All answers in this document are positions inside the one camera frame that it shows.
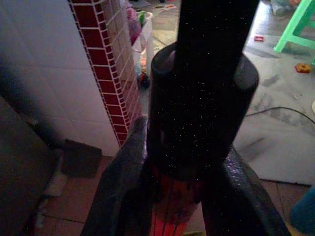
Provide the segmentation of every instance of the white tile wall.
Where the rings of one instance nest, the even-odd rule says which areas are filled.
[[[70,119],[110,122],[91,70],[42,68],[42,72]]]
[[[35,58],[36,65],[85,68],[90,65],[66,0],[1,1],[4,11]]]
[[[0,5],[0,63],[34,65],[34,59],[21,40],[11,19]]]
[[[118,150],[118,143],[111,126],[81,120],[73,120],[72,122],[83,143],[102,148],[104,155],[111,155]]]
[[[66,0],[0,1],[0,87],[54,142],[119,149]]]

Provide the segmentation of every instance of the electrical cable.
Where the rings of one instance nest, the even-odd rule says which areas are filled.
[[[275,109],[287,109],[287,110],[290,110],[290,111],[297,112],[297,113],[301,114],[302,116],[306,117],[307,119],[309,119],[313,124],[315,124],[315,121],[312,120],[310,117],[308,117],[308,116],[307,116],[306,114],[304,114],[303,112],[298,111],[298,110],[293,109],[293,108],[289,108],[289,107],[272,107],[272,108],[268,108],[268,109],[266,109],[266,110],[262,110],[262,111],[259,111],[259,112],[254,112],[254,113],[248,114],[248,115],[246,115],[245,117],[249,117],[249,116],[253,116],[253,115],[258,115],[258,114],[260,114],[260,113],[267,112],[267,111],[270,111],[270,110],[275,110]]]

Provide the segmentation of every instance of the debris on floor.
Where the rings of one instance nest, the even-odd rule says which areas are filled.
[[[164,8],[162,8],[162,10],[168,11],[168,10],[175,9],[175,8],[177,8],[177,7],[174,4],[168,4]]]
[[[313,104],[312,104],[312,110],[313,110],[313,112],[314,112],[314,114],[315,114],[315,100],[314,100],[314,102],[313,102]]]
[[[54,153],[59,157],[59,160],[57,167],[44,190],[44,195],[57,197],[61,196],[63,193],[63,188],[68,180],[68,176],[61,172],[63,165],[63,151],[61,149],[56,149],[54,150]]]
[[[305,63],[298,63],[295,66],[295,70],[298,73],[310,73],[311,65]]]
[[[264,36],[255,36],[254,41],[255,42],[263,42],[263,41],[265,41],[265,37]]]

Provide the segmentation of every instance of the small red object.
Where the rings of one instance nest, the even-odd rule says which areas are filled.
[[[298,73],[310,73],[311,66],[309,64],[305,64],[305,63],[298,63],[295,66],[295,70]]]
[[[263,42],[263,41],[265,41],[265,37],[263,37],[263,36],[255,36],[254,37],[254,41],[255,42]]]

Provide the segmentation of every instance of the stool leg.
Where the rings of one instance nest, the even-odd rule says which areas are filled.
[[[303,28],[299,28],[299,25],[301,24],[301,18],[304,16],[304,14],[307,12],[309,6],[314,3],[314,0],[302,0],[298,8],[295,10],[295,13],[293,14],[289,24],[285,28],[278,44],[276,47],[274,47],[275,52],[282,52],[284,49],[287,41],[291,38],[293,33],[298,28],[298,32],[302,30]]]
[[[286,43],[287,43],[287,40],[281,37],[281,39],[277,43],[276,47],[274,47],[274,51],[277,52],[277,53],[282,52],[282,50],[284,49]]]
[[[305,7],[306,10],[302,17],[300,18],[299,24],[297,25],[293,32],[293,35],[295,36],[300,36],[305,26],[307,26],[310,23],[310,19],[315,11],[315,1],[312,1],[309,5],[303,7]]]

